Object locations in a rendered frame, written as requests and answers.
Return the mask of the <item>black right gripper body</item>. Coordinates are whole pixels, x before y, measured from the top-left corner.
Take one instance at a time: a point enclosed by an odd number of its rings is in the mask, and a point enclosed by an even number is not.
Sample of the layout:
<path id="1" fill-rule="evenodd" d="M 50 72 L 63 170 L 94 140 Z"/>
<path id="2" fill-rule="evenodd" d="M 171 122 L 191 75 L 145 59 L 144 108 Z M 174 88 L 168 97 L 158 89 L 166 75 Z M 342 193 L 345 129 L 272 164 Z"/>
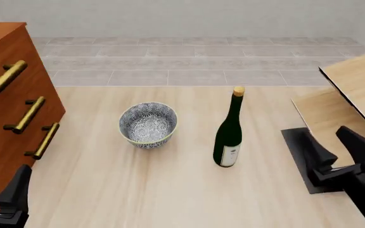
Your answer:
<path id="1" fill-rule="evenodd" d="M 307 190 L 308 191 L 342 191 L 341 181 L 347 174 L 360 172 L 361 165 L 333 168 L 321 172 L 315 168 L 307 169 Z"/>

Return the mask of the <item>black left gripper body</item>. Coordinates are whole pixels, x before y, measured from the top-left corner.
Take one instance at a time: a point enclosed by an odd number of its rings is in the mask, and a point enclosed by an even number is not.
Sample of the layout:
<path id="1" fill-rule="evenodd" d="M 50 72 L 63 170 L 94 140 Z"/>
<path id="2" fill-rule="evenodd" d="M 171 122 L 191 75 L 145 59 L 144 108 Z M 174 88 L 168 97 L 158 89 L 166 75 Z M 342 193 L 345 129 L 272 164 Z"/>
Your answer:
<path id="1" fill-rule="evenodd" d="M 28 213 L 24 211 L 0 215 L 0 228 L 24 228 L 28 217 Z"/>

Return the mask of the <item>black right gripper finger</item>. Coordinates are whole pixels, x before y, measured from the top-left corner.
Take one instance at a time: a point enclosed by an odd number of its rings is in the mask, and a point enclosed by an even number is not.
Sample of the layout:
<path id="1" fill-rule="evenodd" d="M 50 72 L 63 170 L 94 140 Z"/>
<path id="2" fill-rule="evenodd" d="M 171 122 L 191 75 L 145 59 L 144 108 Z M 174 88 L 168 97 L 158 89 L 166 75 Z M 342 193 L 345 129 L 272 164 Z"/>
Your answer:
<path id="1" fill-rule="evenodd" d="M 337 161 L 337 155 L 334 155 L 312 136 L 307 130 L 304 132 L 304 159 L 307 170 L 318 170 L 319 172 L 328 172 L 332 170 L 332 165 Z"/>
<path id="2" fill-rule="evenodd" d="M 365 161 L 365 137 L 346 126 L 341 126 L 337 130 L 336 136 L 346 147 L 355 163 Z"/>

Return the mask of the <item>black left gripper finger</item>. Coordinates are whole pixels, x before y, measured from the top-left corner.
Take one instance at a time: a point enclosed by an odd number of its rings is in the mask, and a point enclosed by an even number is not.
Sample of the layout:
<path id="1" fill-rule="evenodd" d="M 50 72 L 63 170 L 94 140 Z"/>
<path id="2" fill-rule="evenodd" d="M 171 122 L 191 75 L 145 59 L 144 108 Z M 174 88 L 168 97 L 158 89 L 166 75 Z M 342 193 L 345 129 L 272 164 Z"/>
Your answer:
<path id="1" fill-rule="evenodd" d="M 28 212 L 28 191 L 32 169 L 28 165 L 18 168 L 9 184 L 0 193 L 0 214 Z"/>

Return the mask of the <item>pale wood wine rack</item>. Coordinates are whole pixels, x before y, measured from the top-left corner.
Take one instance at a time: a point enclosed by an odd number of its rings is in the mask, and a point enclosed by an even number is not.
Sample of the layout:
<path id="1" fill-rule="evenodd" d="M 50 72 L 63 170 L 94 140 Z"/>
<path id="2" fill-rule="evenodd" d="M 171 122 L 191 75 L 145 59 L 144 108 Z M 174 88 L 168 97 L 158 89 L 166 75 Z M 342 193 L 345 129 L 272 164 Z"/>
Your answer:
<path id="1" fill-rule="evenodd" d="M 365 137 L 365 54 L 319 70 L 331 87 L 292 99 L 304 127 L 282 130 L 282 135 L 307 187 L 307 130 L 328 151 L 337 155 L 333 168 L 353 165 L 354 161 L 336 136 L 346 126 Z"/>

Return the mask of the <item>dark green wine bottle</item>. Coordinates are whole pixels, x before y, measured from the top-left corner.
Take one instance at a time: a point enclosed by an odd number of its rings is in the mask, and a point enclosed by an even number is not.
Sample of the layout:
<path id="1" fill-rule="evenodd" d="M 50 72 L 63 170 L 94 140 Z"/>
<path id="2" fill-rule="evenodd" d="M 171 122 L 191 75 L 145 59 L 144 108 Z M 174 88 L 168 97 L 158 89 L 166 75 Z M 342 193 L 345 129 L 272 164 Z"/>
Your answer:
<path id="1" fill-rule="evenodd" d="M 240 110 L 244 93 L 244 87 L 233 89 L 227 117 L 215 136 L 213 159 L 220 167 L 232 167 L 238 158 L 242 142 Z"/>

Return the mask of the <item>blue white patterned bowl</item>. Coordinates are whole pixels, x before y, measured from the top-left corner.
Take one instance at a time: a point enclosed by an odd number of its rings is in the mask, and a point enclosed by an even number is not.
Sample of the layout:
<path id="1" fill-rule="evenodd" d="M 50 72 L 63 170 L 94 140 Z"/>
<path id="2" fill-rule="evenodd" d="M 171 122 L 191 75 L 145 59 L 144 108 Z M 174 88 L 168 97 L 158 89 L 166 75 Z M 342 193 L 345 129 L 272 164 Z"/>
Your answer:
<path id="1" fill-rule="evenodd" d="M 118 128 L 127 142 L 137 148 L 159 148 L 175 132 L 177 113 L 159 102 L 135 104 L 120 116 Z"/>

